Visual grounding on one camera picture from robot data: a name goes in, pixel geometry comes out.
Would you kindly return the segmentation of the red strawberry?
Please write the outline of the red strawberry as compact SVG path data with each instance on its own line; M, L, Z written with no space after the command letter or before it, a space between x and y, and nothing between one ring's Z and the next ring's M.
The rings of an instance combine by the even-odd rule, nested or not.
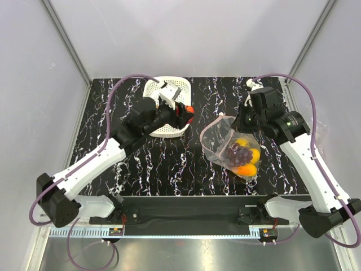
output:
M191 106L185 106L185 110L187 113L192 113L192 114L195 113L193 107L191 107Z

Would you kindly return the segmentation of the yellow lemon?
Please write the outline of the yellow lemon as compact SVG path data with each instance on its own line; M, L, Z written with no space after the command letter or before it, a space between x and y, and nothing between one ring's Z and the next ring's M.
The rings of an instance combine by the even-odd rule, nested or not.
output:
M235 141L235 144L237 146L240 146L240 147L250 147L250 143L248 140L246 140L245 138L238 138L236 141Z
M251 148L250 151L252 152L252 158L251 158L250 163L257 164L259 162L260 155L261 155L260 151L256 148Z

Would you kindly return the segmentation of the clear pink-dotted zip bag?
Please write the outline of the clear pink-dotted zip bag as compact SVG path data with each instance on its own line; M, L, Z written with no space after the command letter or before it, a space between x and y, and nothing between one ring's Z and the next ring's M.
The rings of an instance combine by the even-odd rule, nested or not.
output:
M233 116L220 113L200 134L206 158L242 178L253 178L258 173L261 148L252 134L231 128Z

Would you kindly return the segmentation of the dark red grape bunch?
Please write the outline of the dark red grape bunch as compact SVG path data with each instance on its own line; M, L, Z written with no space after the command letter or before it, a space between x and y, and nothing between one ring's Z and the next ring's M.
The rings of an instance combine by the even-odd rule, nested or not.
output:
M229 168L243 166L250 163L252 152L249 147L240 147L230 144L224 151L224 161Z

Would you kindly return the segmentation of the orange mango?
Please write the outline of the orange mango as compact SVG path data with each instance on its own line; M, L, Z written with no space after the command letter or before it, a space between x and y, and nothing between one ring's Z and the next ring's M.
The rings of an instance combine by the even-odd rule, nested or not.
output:
M257 167L254 164L234 167L231 171L241 177L254 177L257 175Z

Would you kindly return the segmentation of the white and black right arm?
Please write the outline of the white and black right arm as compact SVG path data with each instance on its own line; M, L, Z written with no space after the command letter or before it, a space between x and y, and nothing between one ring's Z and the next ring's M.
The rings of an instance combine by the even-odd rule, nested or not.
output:
M231 127L240 133L259 130L273 139L294 165L311 197L309 202L302 202L266 196L256 209L259 222L268 224L282 218L300 224L308 235L319 238L360 213L360 199L350 198L338 184L315 149L306 121L300 113L285 110L275 89L252 86Z

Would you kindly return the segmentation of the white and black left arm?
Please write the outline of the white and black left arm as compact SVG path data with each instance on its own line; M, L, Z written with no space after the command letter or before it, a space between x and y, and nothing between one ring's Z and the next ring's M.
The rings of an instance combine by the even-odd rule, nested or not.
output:
M112 165L125 160L143 146L151 133L168 124L183 129L194 117L191 106L142 98L100 147L50 177L37 178L37 201L51 223L62 228L77 218L99 217L117 223L122 216L119 196L80 196L81 190Z

